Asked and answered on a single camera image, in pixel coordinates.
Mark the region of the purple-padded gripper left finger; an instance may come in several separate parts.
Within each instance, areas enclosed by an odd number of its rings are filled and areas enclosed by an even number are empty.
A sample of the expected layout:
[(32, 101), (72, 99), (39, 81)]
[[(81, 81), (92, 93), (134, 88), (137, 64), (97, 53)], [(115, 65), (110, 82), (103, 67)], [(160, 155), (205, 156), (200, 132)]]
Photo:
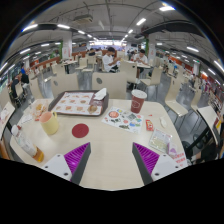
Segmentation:
[(65, 155), (56, 154), (42, 169), (79, 185), (90, 154), (91, 144), (85, 143)]

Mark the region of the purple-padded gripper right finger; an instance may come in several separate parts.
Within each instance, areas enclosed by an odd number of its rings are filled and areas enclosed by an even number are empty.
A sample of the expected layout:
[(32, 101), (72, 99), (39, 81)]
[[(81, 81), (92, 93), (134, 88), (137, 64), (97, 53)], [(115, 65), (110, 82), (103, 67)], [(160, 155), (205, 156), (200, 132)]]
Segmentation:
[(169, 155), (159, 155), (138, 143), (133, 144), (132, 153), (145, 185), (180, 170), (180, 166)]

